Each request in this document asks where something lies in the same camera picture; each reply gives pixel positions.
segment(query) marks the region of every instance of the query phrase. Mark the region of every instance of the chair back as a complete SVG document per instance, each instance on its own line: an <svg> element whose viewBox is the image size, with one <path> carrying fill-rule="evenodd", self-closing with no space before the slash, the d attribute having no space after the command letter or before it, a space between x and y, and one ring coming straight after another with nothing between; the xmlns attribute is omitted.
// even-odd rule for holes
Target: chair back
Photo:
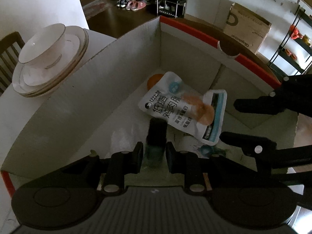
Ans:
<svg viewBox="0 0 312 234"><path fill-rule="evenodd" d="M24 45L25 42L18 32L12 32L0 40L0 93L12 83L18 55Z"/></svg>

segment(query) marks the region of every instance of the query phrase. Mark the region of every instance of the white bowl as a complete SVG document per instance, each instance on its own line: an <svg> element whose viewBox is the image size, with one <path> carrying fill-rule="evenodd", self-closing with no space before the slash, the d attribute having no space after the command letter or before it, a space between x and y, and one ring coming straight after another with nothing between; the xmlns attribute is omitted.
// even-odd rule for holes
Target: white bowl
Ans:
<svg viewBox="0 0 312 234"><path fill-rule="evenodd" d="M42 28L23 46L18 61L32 67L45 68L60 58L65 45L65 25Z"/></svg>

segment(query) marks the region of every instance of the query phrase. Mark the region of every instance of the pink slipper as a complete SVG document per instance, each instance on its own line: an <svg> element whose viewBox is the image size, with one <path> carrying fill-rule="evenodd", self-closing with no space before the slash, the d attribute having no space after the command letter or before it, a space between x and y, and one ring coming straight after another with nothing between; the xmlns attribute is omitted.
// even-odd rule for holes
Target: pink slipper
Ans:
<svg viewBox="0 0 312 234"><path fill-rule="evenodd" d="M143 9L146 6L146 3L141 1L141 2L136 2L135 5L136 5L135 7L131 8L132 11L138 11L140 9Z"/></svg>
<svg viewBox="0 0 312 234"><path fill-rule="evenodd" d="M136 11L138 9L138 2L137 1L133 1L133 5L131 7L132 11Z"/></svg>
<svg viewBox="0 0 312 234"><path fill-rule="evenodd" d="M129 10L133 7L134 3L135 3L135 1L130 1L130 2L128 2L127 7L126 7L126 10L129 11Z"/></svg>

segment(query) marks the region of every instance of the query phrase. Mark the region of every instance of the white table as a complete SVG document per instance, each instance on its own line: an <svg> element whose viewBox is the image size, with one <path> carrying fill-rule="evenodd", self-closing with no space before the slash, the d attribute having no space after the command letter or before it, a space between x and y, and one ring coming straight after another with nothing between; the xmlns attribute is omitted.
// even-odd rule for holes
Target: white table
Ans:
<svg viewBox="0 0 312 234"><path fill-rule="evenodd" d="M99 51L116 40L113 37L87 30L89 45L80 63L85 64ZM19 95L12 84L0 97L0 167L11 146L32 115L50 95L27 98Z"/></svg>

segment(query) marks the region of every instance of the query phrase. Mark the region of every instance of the gray plastic surface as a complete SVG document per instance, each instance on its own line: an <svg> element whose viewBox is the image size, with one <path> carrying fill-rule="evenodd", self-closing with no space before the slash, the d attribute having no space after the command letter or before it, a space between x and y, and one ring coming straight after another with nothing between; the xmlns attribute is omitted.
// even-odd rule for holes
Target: gray plastic surface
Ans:
<svg viewBox="0 0 312 234"><path fill-rule="evenodd" d="M21 226L14 234L294 234L289 226L248 230L217 215L204 197L181 187L129 187L121 196L107 197L93 216L62 230Z"/></svg>

